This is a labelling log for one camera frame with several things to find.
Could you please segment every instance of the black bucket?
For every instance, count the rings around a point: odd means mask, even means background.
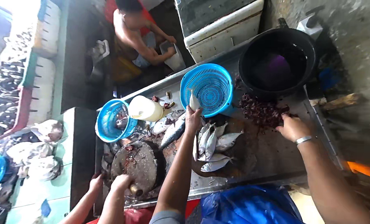
[[[313,39],[296,29],[278,28],[259,34],[239,61],[243,83],[259,99],[294,93],[312,77],[317,65]]]

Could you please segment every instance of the wooden plank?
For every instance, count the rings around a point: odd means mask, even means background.
[[[336,100],[330,101],[322,105],[324,110],[341,109],[347,106],[357,105],[361,102],[363,96],[360,93],[352,93]]]

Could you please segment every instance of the round wooden chopping block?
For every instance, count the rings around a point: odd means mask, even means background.
[[[111,175],[128,174],[133,184],[148,193],[162,184],[165,177],[165,159],[152,142],[135,141],[123,146],[114,156]]]

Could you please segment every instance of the wooden cutting board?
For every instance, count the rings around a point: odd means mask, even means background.
[[[134,184],[147,194],[160,186],[165,177],[165,159],[163,153],[152,142],[134,141],[126,148],[123,146],[114,156],[111,176],[128,174],[134,178]]]
[[[233,157],[233,163],[228,162],[226,166],[214,172],[202,172],[200,169],[206,162],[194,161],[192,159],[192,170],[202,177],[233,178],[241,177],[254,169],[257,164],[254,154],[258,149],[257,126],[248,120],[238,120],[221,114],[212,117],[210,120],[212,123],[215,122],[217,127],[228,121],[224,134],[239,133],[242,130],[244,130],[244,133],[237,138],[236,144],[232,148],[223,153]]]

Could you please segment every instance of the white plastic container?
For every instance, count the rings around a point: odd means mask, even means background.
[[[172,44],[168,41],[163,42],[162,44],[160,44],[161,54],[166,53],[169,47],[175,47],[175,54],[171,58],[165,60],[164,63],[168,65],[168,67],[170,67],[174,72],[179,72],[186,69],[184,59],[182,58],[182,54],[179,51],[177,45]]]
[[[136,96],[128,106],[128,115],[131,118],[156,122],[163,116],[163,107],[144,96]]]
[[[318,22],[313,27],[310,27],[310,28],[307,27],[307,23],[309,19],[312,18],[312,16],[309,16],[308,18],[300,21],[298,23],[297,29],[308,34],[309,36],[311,36],[312,39],[316,40],[322,33],[323,28]]]

